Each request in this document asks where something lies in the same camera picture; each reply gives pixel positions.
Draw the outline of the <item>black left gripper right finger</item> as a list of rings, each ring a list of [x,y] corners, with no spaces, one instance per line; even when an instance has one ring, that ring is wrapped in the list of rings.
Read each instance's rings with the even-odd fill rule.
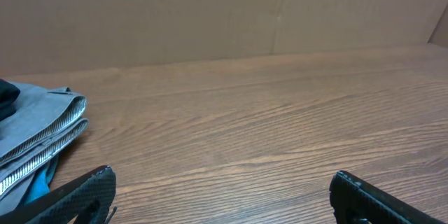
[[[329,191],[337,224],[444,224],[347,171],[333,176]]]

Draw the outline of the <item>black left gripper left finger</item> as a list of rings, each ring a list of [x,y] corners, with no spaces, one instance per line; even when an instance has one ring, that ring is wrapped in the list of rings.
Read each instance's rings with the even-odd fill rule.
[[[115,209],[116,174],[103,165],[1,216],[1,224],[104,224]]]

